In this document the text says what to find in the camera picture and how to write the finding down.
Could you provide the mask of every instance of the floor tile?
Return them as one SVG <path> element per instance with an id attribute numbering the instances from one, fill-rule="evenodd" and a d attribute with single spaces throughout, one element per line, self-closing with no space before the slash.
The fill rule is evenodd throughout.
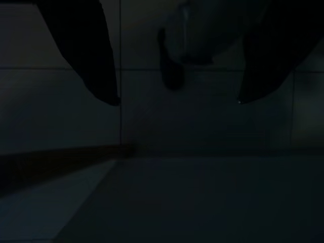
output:
<path id="1" fill-rule="evenodd" d="M 30 188 L 4 219 L 6 239 L 54 238 L 90 195 L 90 174 L 83 169 Z"/>
<path id="2" fill-rule="evenodd" d="M 0 243 L 33 243 L 31 240 L 0 240 Z"/>
<path id="3" fill-rule="evenodd" d="M 289 156 L 127 160 L 55 242 L 287 242 L 309 226 L 310 165 Z"/>
<path id="4" fill-rule="evenodd" d="M 119 144 L 120 108 L 94 98 L 74 71 L 0 77 L 0 154 Z"/>
<path id="5" fill-rule="evenodd" d="M 292 143 L 324 146 L 324 74 L 296 73 Z"/>
<path id="6" fill-rule="evenodd" d="M 121 66 L 159 68 L 157 31 L 183 0 L 121 1 Z"/>
<path id="7" fill-rule="evenodd" d="M 25 190 L 0 198 L 0 242 L 2 240 L 6 242 L 6 240 L 13 239 L 32 239 L 32 235 L 28 232 L 23 235 L 16 235 L 17 231 L 19 231 L 16 227 L 7 227 L 12 215 L 21 210 L 29 195 L 29 190 Z"/>
<path id="8" fill-rule="evenodd" d="M 114 168 L 116 163 L 118 163 L 118 161 L 112 159 L 88 168 L 88 184 L 91 191 L 94 190 L 107 173 Z"/>
<path id="9" fill-rule="evenodd" d="M 116 66 L 119 67 L 119 0 L 102 0 Z M 70 67 L 36 5 L 0 5 L 1 67 Z"/>
<path id="10" fill-rule="evenodd" d="M 121 56 L 124 69 L 159 69 L 156 35 L 168 26 L 169 17 L 184 0 L 131 0 L 121 2 Z M 224 52 L 214 56 L 214 64 L 188 66 L 189 69 L 244 70 L 242 38 Z"/>
<path id="11" fill-rule="evenodd" d="M 320 41 L 308 57 L 296 68 L 297 71 L 324 72 L 324 40 Z"/>
<path id="12" fill-rule="evenodd" d="M 58 234 L 114 163 L 107 161 L 1 198 L 0 240 L 50 242 L 41 239 Z"/>
<path id="13" fill-rule="evenodd" d="M 122 138 L 143 153 L 209 153 L 289 146 L 292 76 L 274 94 L 236 102 L 240 72 L 189 72 L 184 90 L 169 92 L 157 71 L 124 71 Z"/>

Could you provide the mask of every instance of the white tile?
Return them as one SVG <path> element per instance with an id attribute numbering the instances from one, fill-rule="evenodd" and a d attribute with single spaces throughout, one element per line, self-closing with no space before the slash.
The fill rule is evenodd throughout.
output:
<path id="1" fill-rule="evenodd" d="M 121 2 L 122 26 L 122 67 L 130 69 L 158 69 L 159 52 L 156 35 L 161 27 L 168 24 L 168 17 L 173 14 L 182 0 L 141 0 Z M 214 57 L 210 66 L 188 66 L 195 69 L 244 70 L 245 59 L 242 41 L 238 39 L 223 53 Z"/>
<path id="2" fill-rule="evenodd" d="M 94 98 L 74 71 L 0 77 L 0 154 L 119 144 L 120 108 Z"/>
<path id="3" fill-rule="evenodd" d="M 324 40 L 321 40 L 307 58 L 296 68 L 298 71 L 324 71 Z"/>
<path id="4" fill-rule="evenodd" d="M 2 229 L 7 239 L 52 239 L 90 195 L 89 168 L 32 187 L 11 210 Z"/>
<path id="5" fill-rule="evenodd" d="M 120 68 L 120 9 L 121 0 L 100 0 L 105 13 L 115 68 Z"/>
<path id="6" fill-rule="evenodd" d="M 113 169 L 117 160 L 112 159 L 88 168 L 88 184 L 90 190 L 94 190 L 101 180 Z"/>
<path id="7" fill-rule="evenodd" d="M 103 0 L 110 41 L 119 66 L 119 0 Z M 0 5 L 1 67 L 70 67 L 36 5 Z"/>
<path id="8" fill-rule="evenodd" d="M 0 240 L 0 243 L 33 243 L 31 240 Z"/>
<path id="9" fill-rule="evenodd" d="M 324 146 L 324 74 L 296 73 L 294 98 L 294 146 Z"/>
<path id="10" fill-rule="evenodd" d="M 0 198 L 0 242 L 2 240 L 32 239 L 33 235 L 29 232 L 25 231 L 23 234 L 19 234 L 17 233 L 19 229 L 7 226 L 12 221 L 11 216 L 21 211 L 28 196 L 29 190 L 25 190 Z"/>
<path id="11" fill-rule="evenodd" d="M 159 68 L 158 30 L 184 0 L 122 0 L 122 68 Z"/>
<path id="12" fill-rule="evenodd" d="M 33 239 L 32 243 L 52 243 L 53 241 L 51 239 L 46 240 L 46 239 Z"/>
<path id="13" fill-rule="evenodd" d="M 170 92 L 160 73 L 123 72 L 123 142 L 140 151 L 211 152 L 289 145 L 292 76 L 274 94 L 239 105 L 242 73 L 189 72 L 184 90 Z"/>
<path id="14" fill-rule="evenodd" d="M 0 199 L 0 240 L 51 242 L 116 163 L 85 168 Z"/>

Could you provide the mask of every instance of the wooden baseboard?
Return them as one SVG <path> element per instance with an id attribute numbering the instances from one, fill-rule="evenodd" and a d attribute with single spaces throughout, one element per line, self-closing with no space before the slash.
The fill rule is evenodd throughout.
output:
<path id="1" fill-rule="evenodd" d="M 133 145 L 108 145 L 0 156 L 0 198 L 86 167 L 134 154 Z"/>

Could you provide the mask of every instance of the tiled floor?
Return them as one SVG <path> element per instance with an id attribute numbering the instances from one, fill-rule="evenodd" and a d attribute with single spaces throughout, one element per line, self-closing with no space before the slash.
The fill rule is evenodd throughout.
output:
<path id="1" fill-rule="evenodd" d="M 312 73 L 324 72 L 324 42 L 280 90 L 253 104 L 240 106 L 235 101 L 245 68 L 241 40 L 214 57 L 214 65 L 188 70 L 184 90 L 168 92 L 157 70 L 156 33 L 178 2 L 121 1 L 123 143 L 136 143 L 143 154 L 324 144 L 320 105 L 324 75 Z"/>
<path id="2" fill-rule="evenodd" d="M 169 92 L 155 39 L 181 1 L 101 0 L 121 107 L 97 101 L 73 70 L 62 70 L 69 65 L 34 6 L 0 5 L 0 154 L 120 141 L 137 144 L 140 154 L 323 146 L 324 42 L 278 91 L 249 105 L 236 102 L 245 66 L 241 41 L 214 65 L 187 70 L 184 90 Z M 96 178 L 84 186 L 91 190 Z M 44 226 L 39 235 L 56 231 Z"/>
<path id="3" fill-rule="evenodd" d="M 114 165 L 107 161 L 0 198 L 0 243 L 50 242 L 45 239 L 59 233 Z"/>

